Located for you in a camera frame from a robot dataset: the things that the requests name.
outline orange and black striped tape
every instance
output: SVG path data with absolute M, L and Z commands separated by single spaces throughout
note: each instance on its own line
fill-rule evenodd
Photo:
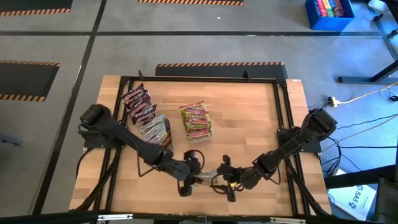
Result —
M 0 100 L 19 100 L 19 101 L 37 101 L 43 102 L 45 96 L 27 96 L 27 95 L 3 95 L 0 94 Z
M 24 65 L 54 65 L 60 66 L 57 62 L 33 62 L 33 61 L 21 61 L 21 60 L 0 60 L 0 63 L 17 63 L 17 64 L 24 64 Z
M 162 63 L 157 67 L 199 67 L 199 66 L 250 66 L 250 65 L 284 65 L 284 62 L 219 62 L 219 63 Z
M 147 3 L 168 3 L 168 4 L 212 4 L 222 6 L 243 6 L 243 0 L 224 1 L 224 0 L 138 0 Z
M 0 13 L 0 17 L 58 14 L 58 13 L 68 13 L 68 12 L 70 12 L 70 9 L 41 9 L 41 10 L 38 9 L 38 10 L 5 11 Z

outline wooden table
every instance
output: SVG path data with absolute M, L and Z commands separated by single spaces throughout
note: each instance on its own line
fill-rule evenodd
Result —
M 104 76 L 97 103 L 114 108 L 120 76 Z M 152 102 L 157 103 L 157 114 L 170 120 L 175 159 L 183 159 L 189 149 L 201 150 L 206 157 L 203 171 L 213 170 L 222 163 L 222 155 L 231 157 L 232 166 L 250 166 L 261 153 L 278 147 L 276 130 L 277 112 L 272 85 L 260 83 L 202 83 L 202 82 L 143 82 Z M 294 123 L 300 125 L 307 114 L 302 83 L 287 80 Z M 178 107 L 204 100 L 214 123 L 211 139 L 191 143 L 185 139 L 185 130 Z M 284 122 L 287 117 L 281 97 Z M 137 136 L 137 127 L 128 119 L 129 130 Z M 313 154 L 301 153 L 305 183 L 316 201 L 331 212 L 320 162 Z M 81 162 L 70 208 L 76 208 L 97 184 L 104 149 L 92 150 Z M 149 168 L 141 162 L 142 170 Z M 118 168 L 112 212 L 162 213 L 193 215 L 292 216 L 285 166 L 281 163 L 282 183 L 261 180 L 252 190 L 237 192 L 236 202 L 228 202 L 209 187 L 196 186 L 189 197 L 180 197 L 176 180 L 157 171 L 139 178 L 136 151 L 122 150 Z M 104 208 L 107 186 L 100 208 Z M 303 213 L 300 191 L 295 188 L 299 211 Z

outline yellow cable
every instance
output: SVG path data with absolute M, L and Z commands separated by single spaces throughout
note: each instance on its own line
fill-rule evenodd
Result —
M 346 104 L 346 103 L 351 103 L 352 101 L 358 100 L 358 99 L 360 99 L 360 98 L 362 98 L 362 97 L 368 96 L 368 95 L 370 95 L 370 94 L 373 94 L 373 93 L 375 93 L 375 92 L 378 92 L 378 91 L 381 91 L 381 90 L 383 90 L 383 89 L 385 89 L 385 88 L 392 87 L 393 85 L 396 85 L 396 84 L 398 84 L 398 82 L 395 82 L 395 83 L 393 83 L 393 84 L 391 84 L 391 85 L 389 85 L 389 86 L 386 86 L 386 87 L 380 88 L 380 89 L 378 89 L 378 90 L 374 90 L 374 91 L 372 91 L 372 92 L 370 92 L 370 93 L 367 93 L 367 94 L 365 94 L 365 95 L 362 95 L 362 96 L 359 96 L 359 97 L 353 98 L 352 100 L 348 100 L 348 101 L 344 101 L 344 102 L 341 102 L 341 101 L 339 101 L 339 102 L 338 102 L 338 104 Z

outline black rectangular panel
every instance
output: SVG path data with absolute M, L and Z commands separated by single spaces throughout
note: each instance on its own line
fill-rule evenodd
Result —
M 157 76 L 241 78 L 245 71 L 251 78 L 287 78 L 283 62 L 166 63 L 156 67 Z
M 0 17 L 70 12 L 73 0 L 0 0 Z
M 243 6 L 243 0 L 137 0 L 143 3 L 211 4 L 219 6 Z
M 55 62 L 0 60 L 0 100 L 44 101 L 58 69 Z

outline stack of snack packages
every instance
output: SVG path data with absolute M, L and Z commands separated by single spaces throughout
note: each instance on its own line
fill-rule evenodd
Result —
M 171 142 L 170 125 L 166 123 L 164 115 L 155 117 L 157 105 L 152 104 L 150 94 L 143 84 L 123 94 L 121 98 L 133 124 L 141 126 L 138 131 L 144 135 L 145 142 L 161 146 Z
M 124 100 L 126 111 L 133 124 L 143 124 L 155 118 L 156 105 L 152 104 L 144 84 L 141 83 L 137 88 L 122 95 L 121 98 Z
M 214 135 L 209 112 L 204 101 L 180 107 L 188 141 L 198 141 Z
M 164 115 L 160 115 L 141 126 L 138 131 L 144 135 L 144 141 L 166 147 L 171 141 L 170 125 L 166 125 Z
M 344 17 L 340 0 L 316 0 L 318 14 L 322 17 Z

